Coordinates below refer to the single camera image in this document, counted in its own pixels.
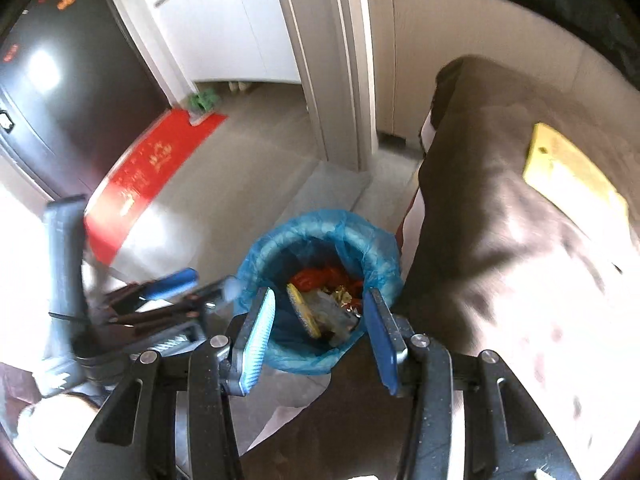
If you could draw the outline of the gold-lined paper cup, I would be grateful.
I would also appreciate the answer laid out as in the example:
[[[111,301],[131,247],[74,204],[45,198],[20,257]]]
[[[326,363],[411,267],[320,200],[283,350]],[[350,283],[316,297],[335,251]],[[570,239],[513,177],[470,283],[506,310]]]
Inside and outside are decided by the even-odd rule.
[[[314,318],[314,312],[312,312],[311,308],[306,303],[306,299],[303,294],[292,283],[288,283],[286,285],[286,292],[288,293],[288,299],[291,301],[292,307],[306,334],[311,339],[319,339],[322,335],[321,330]]]

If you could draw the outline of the red snack bag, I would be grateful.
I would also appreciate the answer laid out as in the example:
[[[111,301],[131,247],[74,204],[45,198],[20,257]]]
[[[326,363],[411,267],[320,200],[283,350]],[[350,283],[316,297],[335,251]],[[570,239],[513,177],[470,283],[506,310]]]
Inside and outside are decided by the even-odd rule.
[[[360,312],[362,309],[363,281],[348,274],[344,266],[330,264],[306,268],[296,273],[290,283],[300,292],[322,290],[349,311]]]

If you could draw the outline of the yellow snack package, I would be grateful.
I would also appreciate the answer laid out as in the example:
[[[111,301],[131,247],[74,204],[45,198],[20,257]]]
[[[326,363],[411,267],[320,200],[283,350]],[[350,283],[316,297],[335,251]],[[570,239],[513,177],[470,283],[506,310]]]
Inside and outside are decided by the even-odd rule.
[[[628,204],[573,142],[543,122],[534,125],[524,181],[587,235],[627,234]]]

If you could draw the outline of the blue-lined trash bin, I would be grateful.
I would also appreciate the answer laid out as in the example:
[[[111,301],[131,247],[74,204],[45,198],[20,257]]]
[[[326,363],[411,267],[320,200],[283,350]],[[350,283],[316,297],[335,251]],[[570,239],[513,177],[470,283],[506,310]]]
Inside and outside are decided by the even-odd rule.
[[[276,313],[265,363],[299,375],[328,374],[361,337],[363,328],[349,331],[345,341],[311,337],[295,312],[288,291],[344,292],[339,305],[345,313],[362,311],[362,296],[377,289],[386,304],[398,298],[404,282],[396,238],[341,209],[321,209],[288,220],[259,237],[242,261],[236,277],[243,290],[234,313],[248,311],[258,289],[269,287],[276,297]]]

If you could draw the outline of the red door mat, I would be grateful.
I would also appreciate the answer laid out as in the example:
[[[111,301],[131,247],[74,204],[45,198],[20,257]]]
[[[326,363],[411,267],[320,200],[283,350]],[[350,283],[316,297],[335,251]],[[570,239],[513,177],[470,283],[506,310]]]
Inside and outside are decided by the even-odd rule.
[[[89,198],[85,212],[94,258],[109,266],[160,191],[227,119],[209,113],[196,125],[186,110],[168,110],[120,156]]]

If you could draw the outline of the green potted plant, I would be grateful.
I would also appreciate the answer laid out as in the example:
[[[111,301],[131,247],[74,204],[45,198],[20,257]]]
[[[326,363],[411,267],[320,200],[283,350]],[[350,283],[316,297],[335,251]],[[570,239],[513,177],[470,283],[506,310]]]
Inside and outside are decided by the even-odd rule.
[[[219,94],[212,88],[194,92],[189,96],[189,110],[193,114],[203,115],[212,112],[220,101]]]

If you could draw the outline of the dark entrance door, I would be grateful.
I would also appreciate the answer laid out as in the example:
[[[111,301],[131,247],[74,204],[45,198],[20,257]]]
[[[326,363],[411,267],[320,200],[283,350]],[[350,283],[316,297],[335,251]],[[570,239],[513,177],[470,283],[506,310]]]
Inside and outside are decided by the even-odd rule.
[[[113,0],[1,0],[1,146],[44,192],[92,193],[168,107]]]

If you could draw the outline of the white cabinet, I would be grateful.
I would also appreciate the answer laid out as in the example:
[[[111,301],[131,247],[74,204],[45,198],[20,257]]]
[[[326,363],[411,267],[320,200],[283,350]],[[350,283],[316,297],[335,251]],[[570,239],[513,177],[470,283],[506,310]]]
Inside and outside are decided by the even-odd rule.
[[[172,104],[206,81],[297,84],[280,0],[113,0]]]

